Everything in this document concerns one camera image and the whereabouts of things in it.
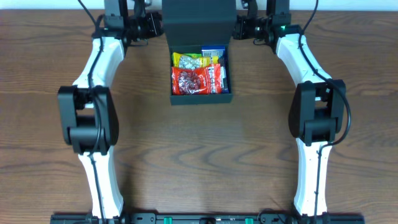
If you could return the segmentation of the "dark green box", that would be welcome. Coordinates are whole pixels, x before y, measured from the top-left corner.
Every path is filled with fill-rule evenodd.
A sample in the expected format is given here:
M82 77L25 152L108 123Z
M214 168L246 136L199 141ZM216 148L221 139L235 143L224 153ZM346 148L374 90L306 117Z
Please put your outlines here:
M235 0L162 0L162 21L169 54L200 54L203 46L225 48L227 93L170 95L172 105L229 103L233 99L228 47L236 22Z

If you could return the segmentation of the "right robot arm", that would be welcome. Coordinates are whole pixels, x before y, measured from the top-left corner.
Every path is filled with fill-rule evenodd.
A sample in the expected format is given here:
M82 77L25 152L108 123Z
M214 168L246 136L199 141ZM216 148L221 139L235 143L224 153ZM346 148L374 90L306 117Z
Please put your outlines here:
M288 123L298 148L298 182L293 214L285 223L362 223L355 215L327 211L325 190L328 158L351 127L351 110L343 80L334 80L311 53L306 27L293 25L289 1L268 1L265 18L257 15L255 0L242 0L234 39L268 45L283 61L295 83Z

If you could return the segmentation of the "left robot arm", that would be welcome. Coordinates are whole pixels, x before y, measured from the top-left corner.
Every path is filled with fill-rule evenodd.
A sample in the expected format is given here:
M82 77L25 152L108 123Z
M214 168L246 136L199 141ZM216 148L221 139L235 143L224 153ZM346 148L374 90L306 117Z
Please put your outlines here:
M105 1L104 14L90 18L95 26L90 57L73 84L59 88L57 98L63 138L83 164L93 208L88 214L53 214L51 223L132 222L116 178L119 121L110 88L126 50L163 33L162 16L146 12L151 4L135 0L130 15L126 1Z

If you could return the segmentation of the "yellow Hacks candy bag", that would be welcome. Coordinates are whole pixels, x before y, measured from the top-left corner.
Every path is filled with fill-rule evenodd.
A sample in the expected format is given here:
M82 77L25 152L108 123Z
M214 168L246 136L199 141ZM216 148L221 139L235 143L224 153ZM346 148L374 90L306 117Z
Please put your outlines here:
M172 54L173 66L177 68L194 70L217 64L219 56L202 57L201 54Z

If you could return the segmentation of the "red Hacks candy bag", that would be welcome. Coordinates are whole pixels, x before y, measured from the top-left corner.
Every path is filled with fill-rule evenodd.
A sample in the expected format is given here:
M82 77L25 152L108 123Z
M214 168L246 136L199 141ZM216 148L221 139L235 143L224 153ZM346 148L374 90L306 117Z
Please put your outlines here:
M173 95L212 95L222 92L220 64L194 70L172 67Z

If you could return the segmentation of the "blue Eclipse mint box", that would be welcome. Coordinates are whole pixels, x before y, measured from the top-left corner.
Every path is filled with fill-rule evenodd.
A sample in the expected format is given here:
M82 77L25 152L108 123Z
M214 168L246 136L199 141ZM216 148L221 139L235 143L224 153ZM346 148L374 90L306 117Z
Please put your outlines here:
M201 47L203 57L223 57L226 52L224 45L204 45Z

